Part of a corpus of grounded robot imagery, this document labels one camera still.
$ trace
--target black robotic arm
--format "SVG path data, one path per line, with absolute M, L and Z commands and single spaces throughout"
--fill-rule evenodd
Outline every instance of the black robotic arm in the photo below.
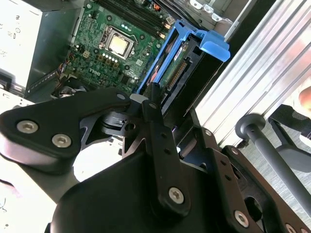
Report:
M 123 159 L 71 188 L 48 232 L 308 232 L 237 149 L 217 147 L 194 111 L 172 133 L 151 85 L 141 101 L 108 88 L 0 115 L 1 155 L 53 175 L 84 148 L 123 136 Z M 201 166 L 183 162 L 188 154 Z

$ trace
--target aluminum frame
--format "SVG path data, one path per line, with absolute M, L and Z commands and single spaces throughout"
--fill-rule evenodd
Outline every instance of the aluminum frame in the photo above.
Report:
M 241 139 L 244 115 L 265 118 L 311 76 L 311 5 L 277 0 L 196 107 L 200 124 L 221 147 Z

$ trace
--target metal panel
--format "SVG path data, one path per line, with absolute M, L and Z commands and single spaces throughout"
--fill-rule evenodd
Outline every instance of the metal panel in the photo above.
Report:
M 80 8 L 60 3 L 56 10 L 44 13 L 47 0 L 0 3 L 0 72 L 12 78 L 14 90 L 21 95 L 67 55 Z
M 43 13 L 27 87 L 65 60 L 79 13 L 77 9 Z
M 311 1 L 277 0 L 196 107 L 220 146 L 237 145 L 236 122 L 267 118 L 311 76 Z

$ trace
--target circuit board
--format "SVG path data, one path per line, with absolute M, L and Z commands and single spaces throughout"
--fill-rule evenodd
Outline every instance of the circuit board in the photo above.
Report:
M 108 0 L 103 2 L 103 6 L 109 3 Z M 116 9 L 126 12 L 126 6 L 119 4 L 117 7 L 107 7 L 110 7 L 110 11 L 98 3 L 90 1 L 86 4 L 70 50 L 74 59 L 68 63 L 64 73 L 77 77 L 94 89 L 114 86 L 132 93 L 159 53 L 172 23 L 165 20 L 168 14 L 154 11 L 150 6 L 141 7 L 145 7 L 144 12 L 150 11 L 150 14 L 154 11 L 151 17 L 163 21 L 164 29 L 161 31 L 140 25 L 139 18 L 136 18 L 138 21 L 131 21 L 134 17 L 128 18 L 133 24 L 125 20 L 127 16 Z

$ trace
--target silver screw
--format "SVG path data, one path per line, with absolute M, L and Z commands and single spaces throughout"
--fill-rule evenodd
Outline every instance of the silver screw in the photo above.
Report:
M 124 99 L 125 99 L 125 96 L 124 96 L 124 95 L 121 95 L 121 94 L 117 94 L 117 97 L 120 98 L 121 100 L 124 100 Z
M 52 142 L 59 148 L 67 148 L 71 145 L 71 138 L 65 134 L 57 134 L 52 138 Z
M 206 133 L 208 136 L 212 136 L 212 133 L 211 133 L 209 130 L 205 130 L 205 133 Z
M 17 124 L 17 129 L 22 133 L 34 133 L 39 129 L 39 127 L 33 121 L 23 120 Z
M 286 223 L 285 226 L 289 233 L 296 233 L 295 229 L 290 224 Z
M 243 226 L 245 228 L 247 228 L 249 226 L 247 217 L 241 211 L 236 210 L 234 212 L 234 217 L 241 226 Z
M 169 196 L 176 204 L 182 204 L 184 202 L 184 195 L 178 188 L 170 188 Z
M 234 154 L 239 154 L 239 152 L 238 152 L 236 149 L 234 149 L 234 148 L 232 148 L 231 151 L 232 151 Z
M 156 105 L 154 103 L 150 103 L 149 106 L 156 109 Z

